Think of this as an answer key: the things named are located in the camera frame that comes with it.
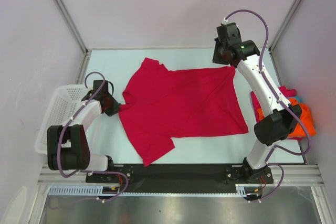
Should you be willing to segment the crimson red t shirt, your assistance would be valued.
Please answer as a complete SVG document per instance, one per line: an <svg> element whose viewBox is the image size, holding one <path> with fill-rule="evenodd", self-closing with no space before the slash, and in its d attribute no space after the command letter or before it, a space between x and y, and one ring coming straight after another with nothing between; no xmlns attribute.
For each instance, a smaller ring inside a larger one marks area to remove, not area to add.
<svg viewBox="0 0 336 224"><path fill-rule="evenodd" d="M174 138L248 132L235 73L234 67L169 70L144 59L123 92L119 118L145 166L173 150Z"/></svg>

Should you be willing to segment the white perforated plastic basket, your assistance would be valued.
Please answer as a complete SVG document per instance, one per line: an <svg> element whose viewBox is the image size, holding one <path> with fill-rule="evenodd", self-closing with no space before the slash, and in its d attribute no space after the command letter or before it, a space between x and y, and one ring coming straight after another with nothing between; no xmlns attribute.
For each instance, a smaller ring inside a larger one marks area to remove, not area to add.
<svg viewBox="0 0 336 224"><path fill-rule="evenodd" d="M61 125L74 115L87 92L88 89L84 84L60 86L54 91L35 142L37 153L47 154L48 128Z"/></svg>

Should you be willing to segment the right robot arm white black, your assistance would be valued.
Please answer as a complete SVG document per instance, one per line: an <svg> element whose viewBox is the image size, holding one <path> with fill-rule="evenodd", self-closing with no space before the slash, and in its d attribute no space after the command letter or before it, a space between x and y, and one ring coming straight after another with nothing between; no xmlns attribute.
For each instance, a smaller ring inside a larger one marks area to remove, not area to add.
<svg viewBox="0 0 336 224"><path fill-rule="evenodd" d="M223 20L217 27L213 62L233 66L248 82L255 94L264 118L254 126L256 141L244 158L238 176L228 183L256 183L267 173L267 162L274 149L291 134L302 114L299 105L292 105L276 86L266 69L262 52L251 41L242 41L235 23Z"/></svg>

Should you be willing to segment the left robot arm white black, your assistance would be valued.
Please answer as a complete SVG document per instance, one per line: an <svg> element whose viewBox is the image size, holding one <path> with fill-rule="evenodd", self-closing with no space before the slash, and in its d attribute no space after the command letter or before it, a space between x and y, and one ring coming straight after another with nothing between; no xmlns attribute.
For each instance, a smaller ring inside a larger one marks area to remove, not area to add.
<svg viewBox="0 0 336 224"><path fill-rule="evenodd" d="M61 125L47 130L47 161L51 170L87 170L98 172L105 182L115 178L116 169L110 156L94 154L89 147L86 131L96 118L113 116L121 104L113 97L110 81L95 80L93 89L81 99L78 110Z"/></svg>

